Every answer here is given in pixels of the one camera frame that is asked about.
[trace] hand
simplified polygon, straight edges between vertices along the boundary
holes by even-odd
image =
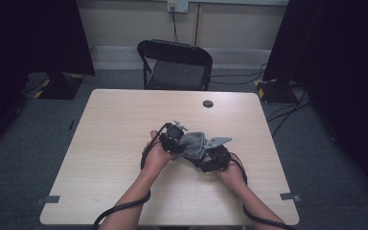
[[[238,161],[238,158],[232,155],[232,159]],[[215,171],[215,174],[218,178],[223,182],[224,185],[228,186],[232,190],[236,190],[237,188],[246,185],[243,180],[242,170],[238,164],[233,161],[229,162],[228,168],[226,171]]]
[[[157,135],[156,130],[152,130],[150,132],[151,140]],[[153,147],[151,148],[148,157],[146,158],[145,167],[143,170],[148,171],[149,173],[160,174],[160,172],[166,167],[170,160],[173,159],[173,155],[167,153],[163,146],[160,143],[158,137],[153,143]]]

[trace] gray fabric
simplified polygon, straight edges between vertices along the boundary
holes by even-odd
[[[189,132],[184,134],[179,140],[179,144],[185,146],[181,156],[199,160],[201,159],[207,140],[205,140],[205,134],[203,132]]]

